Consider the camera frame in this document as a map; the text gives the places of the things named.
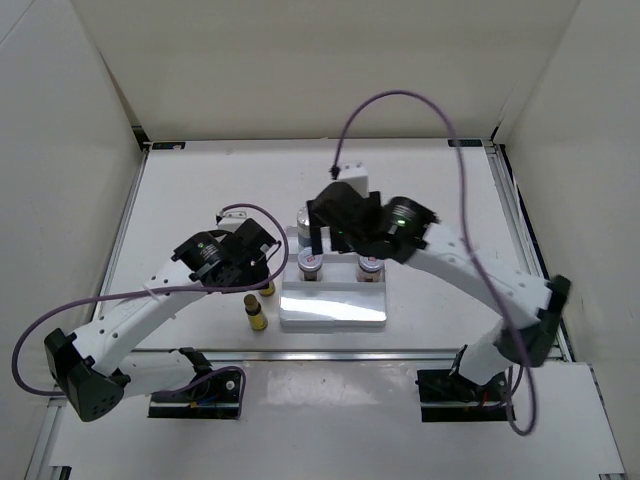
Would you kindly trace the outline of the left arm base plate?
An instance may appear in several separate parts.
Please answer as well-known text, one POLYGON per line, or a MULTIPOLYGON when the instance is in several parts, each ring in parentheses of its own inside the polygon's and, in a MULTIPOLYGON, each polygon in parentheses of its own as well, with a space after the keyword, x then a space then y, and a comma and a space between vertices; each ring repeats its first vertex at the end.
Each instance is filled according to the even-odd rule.
POLYGON ((238 366, 213 367, 204 361, 185 386, 151 395, 148 417, 180 420, 237 420, 246 387, 245 371, 238 366))

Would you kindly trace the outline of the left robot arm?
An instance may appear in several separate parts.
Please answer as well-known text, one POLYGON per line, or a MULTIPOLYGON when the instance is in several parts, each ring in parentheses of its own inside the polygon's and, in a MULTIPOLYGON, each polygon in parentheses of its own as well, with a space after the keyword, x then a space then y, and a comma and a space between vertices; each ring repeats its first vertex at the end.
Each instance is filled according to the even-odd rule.
POLYGON ((165 321, 218 292, 263 287, 270 275, 269 251, 277 240, 252 219, 232 230, 201 231, 174 251, 144 285, 140 297, 124 299, 73 332, 55 329, 44 340, 52 377, 79 419, 104 417, 122 400, 149 395, 152 416, 173 407, 177 418, 230 418, 223 404, 239 403, 244 373, 213 369, 203 354, 183 347, 147 359, 133 350, 165 321))

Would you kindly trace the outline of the blue-label bead jar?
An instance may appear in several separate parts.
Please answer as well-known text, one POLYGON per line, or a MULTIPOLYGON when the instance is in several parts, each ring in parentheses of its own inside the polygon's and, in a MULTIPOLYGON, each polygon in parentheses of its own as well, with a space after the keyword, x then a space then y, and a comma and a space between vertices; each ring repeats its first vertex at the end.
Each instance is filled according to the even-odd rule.
POLYGON ((298 245, 304 249, 311 246, 310 219, 306 206, 300 208, 297 212, 297 240, 298 245))

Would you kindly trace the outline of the spice jar red label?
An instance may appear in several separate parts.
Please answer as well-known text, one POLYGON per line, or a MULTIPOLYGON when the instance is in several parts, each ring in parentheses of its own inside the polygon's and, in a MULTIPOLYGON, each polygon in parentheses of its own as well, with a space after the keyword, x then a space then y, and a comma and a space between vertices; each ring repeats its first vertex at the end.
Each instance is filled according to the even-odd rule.
POLYGON ((305 247, 298 253, 297 265, 302 281, 316 282, 321 280, 323 255, 315 255, 311 247, 305 247))
POLYGON ((357 261, 356 279, 359 282, 376 283, 382 279, 384 261, 370 256, 360 256, 357 261))

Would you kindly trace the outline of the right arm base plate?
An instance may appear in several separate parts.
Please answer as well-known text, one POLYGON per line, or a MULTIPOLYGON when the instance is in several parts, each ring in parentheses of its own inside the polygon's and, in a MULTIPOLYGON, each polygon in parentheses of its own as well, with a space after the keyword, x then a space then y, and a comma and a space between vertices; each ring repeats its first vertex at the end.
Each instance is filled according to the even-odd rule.
POLYGON ((477 385, 450 370, 418 370, 415 384, 423 423, 507 421, 504 373, 477 385))

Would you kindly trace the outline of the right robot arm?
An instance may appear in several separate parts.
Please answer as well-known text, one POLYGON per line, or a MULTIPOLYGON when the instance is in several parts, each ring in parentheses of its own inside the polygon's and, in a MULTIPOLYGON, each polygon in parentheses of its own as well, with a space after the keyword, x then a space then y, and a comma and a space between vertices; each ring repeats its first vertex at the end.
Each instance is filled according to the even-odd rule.
POLYGON ((458 398, 476 397, 514 364, 538 368, 547 360, 571 290, 568 278, 532 276, 468 252, 460 235, 407 197, 383 203, 378 192, 363 196, 336 181, 308 201, 307 209, 315 253, 321 253, 320 233, 328 228, 332 251, 426 272, 499 314, 498 324, 458 355, 449 375, 458 398))

